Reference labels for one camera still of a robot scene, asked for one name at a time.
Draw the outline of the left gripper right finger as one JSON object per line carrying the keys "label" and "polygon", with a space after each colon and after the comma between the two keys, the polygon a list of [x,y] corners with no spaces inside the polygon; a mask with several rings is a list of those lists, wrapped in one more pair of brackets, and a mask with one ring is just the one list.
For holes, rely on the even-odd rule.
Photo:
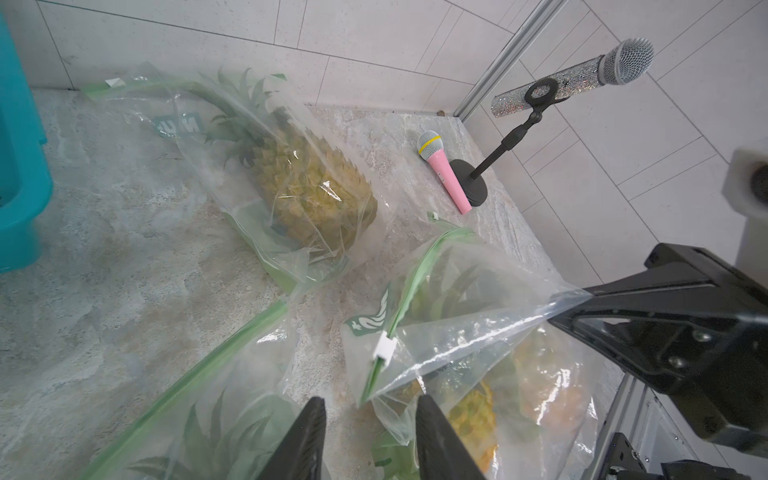
{"label": "left gripper right finger", "polygon": [[415,431],[422,480],[485,479],[430,395],[422,395],[418,399]]}

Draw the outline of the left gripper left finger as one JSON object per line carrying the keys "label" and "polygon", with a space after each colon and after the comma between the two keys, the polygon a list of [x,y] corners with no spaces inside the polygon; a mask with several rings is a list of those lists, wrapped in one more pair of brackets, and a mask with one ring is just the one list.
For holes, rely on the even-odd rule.
{"label": "left gripper left finger", "polygon": [[326,425],[325,400],[310,398],[257,479],[320,480]]}

